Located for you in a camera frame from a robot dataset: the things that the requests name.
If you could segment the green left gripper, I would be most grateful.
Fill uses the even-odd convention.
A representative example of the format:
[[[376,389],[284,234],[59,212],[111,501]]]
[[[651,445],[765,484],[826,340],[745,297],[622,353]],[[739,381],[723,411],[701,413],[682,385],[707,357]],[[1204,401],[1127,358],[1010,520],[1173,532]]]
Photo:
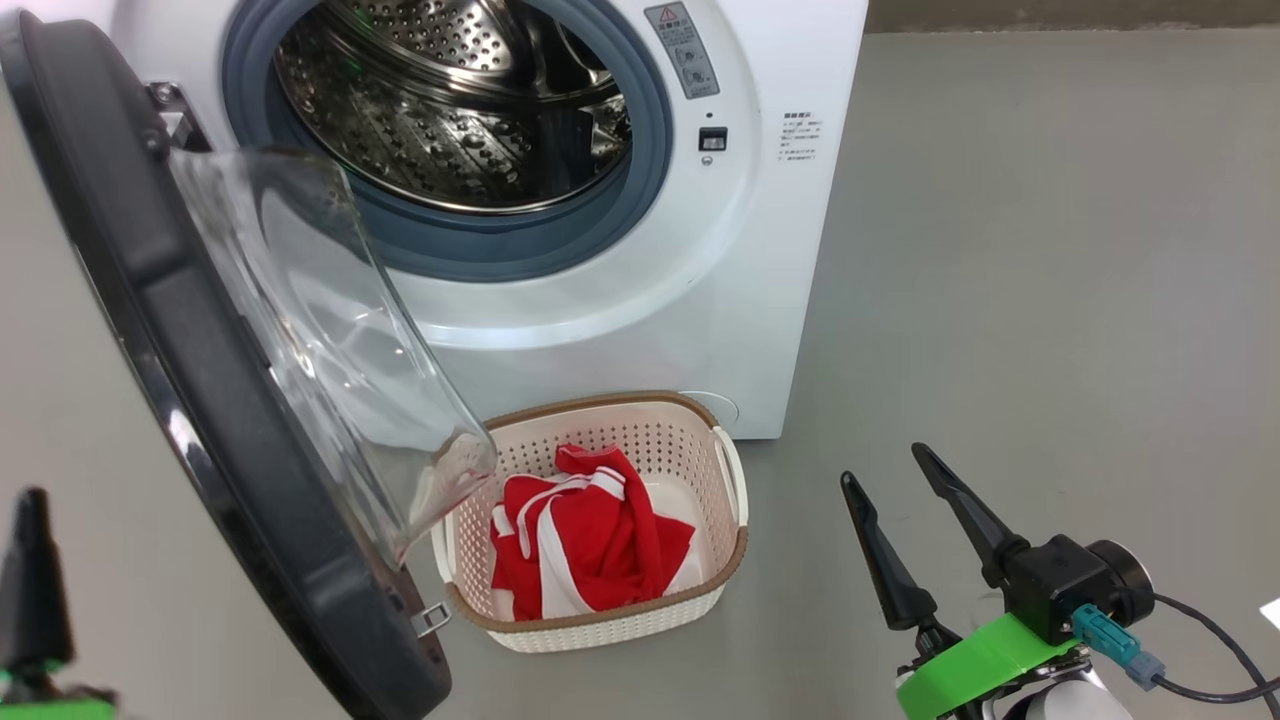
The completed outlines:
[[[50,674],[73,661],[73,634],[49,495],[42,488],[24,488],[15,500],[3,556],[1,660],[1,719],[116,717],[115,691],[58,685]]]

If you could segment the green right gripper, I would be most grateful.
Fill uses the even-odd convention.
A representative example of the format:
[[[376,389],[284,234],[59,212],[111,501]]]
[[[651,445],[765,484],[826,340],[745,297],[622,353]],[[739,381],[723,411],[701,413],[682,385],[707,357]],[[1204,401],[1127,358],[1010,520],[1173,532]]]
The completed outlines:
[[[934,493],[946,501],[980,560],[980,574],[992,589],[1009,582],[1007,561],[1030,548],[925,443],[911,455]],[[879,525],[879,514],[851,471],[841,474],[841,491],[858,533],[863,556],[890,630],[916,630],[915,664],[897,679],[896,698],[908,719],[993,719],[995,705],[1041,676],[1036,669],[1075,647],[1073,633],[1062,643],[1047,642],[1020,618],[1005,614],[959,637],[934,618],[936,601],[915,583]]]

